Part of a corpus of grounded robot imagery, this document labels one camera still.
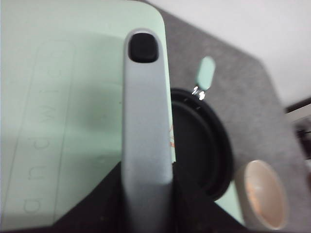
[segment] black button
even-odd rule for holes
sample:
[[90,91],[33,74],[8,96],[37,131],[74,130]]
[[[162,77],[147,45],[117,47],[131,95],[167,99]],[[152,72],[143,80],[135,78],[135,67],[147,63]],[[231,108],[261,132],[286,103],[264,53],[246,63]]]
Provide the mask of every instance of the black button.
[[137,33],[129,44],[129,57],[134,62],[150,63],[158,58],[156,39],[148,33]]

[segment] gray surface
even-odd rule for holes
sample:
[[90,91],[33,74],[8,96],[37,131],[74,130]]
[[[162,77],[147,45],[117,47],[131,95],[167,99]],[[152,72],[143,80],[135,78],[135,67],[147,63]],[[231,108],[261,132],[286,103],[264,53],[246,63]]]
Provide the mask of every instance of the gray surface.
[[[136,33],[153,34],[157,40],[155,62],[128,57],[128,43]],[[165,233],[171,222],[173,171],[163,49],[157,35],[147,30],[130,32],[125,44],[121,177],[126,222],[129,232]]]
[[171,87],[191,90],[200,59],[206,55],[215,59],[214,81],[204,101],[228,131],[235,167],[254,159],[268,162],[281,177],[289,199],[289,223],[284,230],[309,232],[311,193],[302,150],[262,64],[160,12],[166,25]]

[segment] white wall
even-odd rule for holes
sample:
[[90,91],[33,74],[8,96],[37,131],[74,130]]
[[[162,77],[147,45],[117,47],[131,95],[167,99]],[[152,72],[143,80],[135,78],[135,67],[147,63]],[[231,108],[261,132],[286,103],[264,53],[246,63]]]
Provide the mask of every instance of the white wall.
[[261,59],[284,106],[311,96],[311,0],[150,0]]

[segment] mint green cutting board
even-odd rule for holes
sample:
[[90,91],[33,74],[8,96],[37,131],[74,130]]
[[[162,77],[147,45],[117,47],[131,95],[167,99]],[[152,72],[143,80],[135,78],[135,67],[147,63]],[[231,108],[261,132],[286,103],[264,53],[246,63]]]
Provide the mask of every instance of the mint green cutting board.
[[2,230],[52,224],[120,161],[123,44],[135,28],[162,41],[169,90],[152,6],[1,1]]

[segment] plastic handle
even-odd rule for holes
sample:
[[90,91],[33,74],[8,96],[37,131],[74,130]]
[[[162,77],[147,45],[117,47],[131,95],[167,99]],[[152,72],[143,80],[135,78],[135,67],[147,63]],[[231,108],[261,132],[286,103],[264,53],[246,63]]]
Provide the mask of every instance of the plastic handle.
[[201,61],[196,84],[201,90],[208,90],[212,84],[216,64],[213,58],[204,57]]

